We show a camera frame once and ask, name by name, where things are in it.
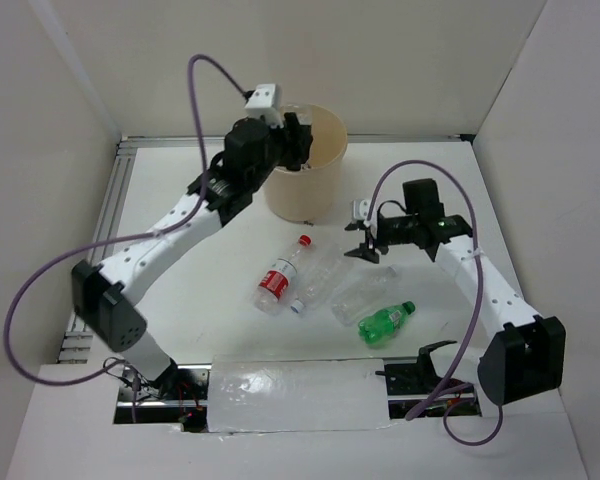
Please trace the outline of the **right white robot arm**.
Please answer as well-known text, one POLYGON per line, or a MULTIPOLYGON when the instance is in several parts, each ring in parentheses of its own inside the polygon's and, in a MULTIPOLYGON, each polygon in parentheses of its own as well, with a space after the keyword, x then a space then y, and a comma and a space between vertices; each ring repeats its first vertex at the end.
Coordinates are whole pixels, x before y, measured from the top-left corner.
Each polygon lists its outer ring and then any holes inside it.
POLYGON ((406 211, 386 217, 368 199, 352 203, 348 230, 365 239, 349 256, 379 262, 392 245, 413 244, 448 274, 468 301, 479 300, 486 349, 466 349, 455 377, 477 384, 488 400, 504 406, 554 390, 563 375, 566 330, 544 317, 505 280, 473 244, 473 230, 460 215, 448 216, 432 179, 403 185, 406 211))

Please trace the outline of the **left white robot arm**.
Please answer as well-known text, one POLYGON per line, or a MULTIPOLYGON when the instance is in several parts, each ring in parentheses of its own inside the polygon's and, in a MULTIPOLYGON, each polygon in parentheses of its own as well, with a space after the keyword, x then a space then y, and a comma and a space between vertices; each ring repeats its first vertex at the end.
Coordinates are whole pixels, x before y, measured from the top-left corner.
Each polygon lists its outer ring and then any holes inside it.
POLYGON ((71 271, 75 313, 142 376, 143 389, 156 399, 176 390, 177 364, 148 333, 136 305, 184 254, 249 206, 275 168, 298 171, 308 161, 310 112, 286 111, 282 120, 280 128, 255 118, 237 121, 206 174, 188 186, 148 239, 96 266, 82 260, 71 271))

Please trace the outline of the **tall red label bottle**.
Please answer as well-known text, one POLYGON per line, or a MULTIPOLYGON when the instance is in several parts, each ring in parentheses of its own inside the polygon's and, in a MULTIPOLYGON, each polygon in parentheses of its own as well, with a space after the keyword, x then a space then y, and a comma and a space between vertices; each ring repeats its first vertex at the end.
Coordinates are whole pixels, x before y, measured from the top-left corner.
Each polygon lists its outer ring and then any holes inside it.
POLYGON ((277 315, 288 307, 313 253, 311 237, 300 235, 264 273, 254 293, 254 306, 268 315, 277 315))

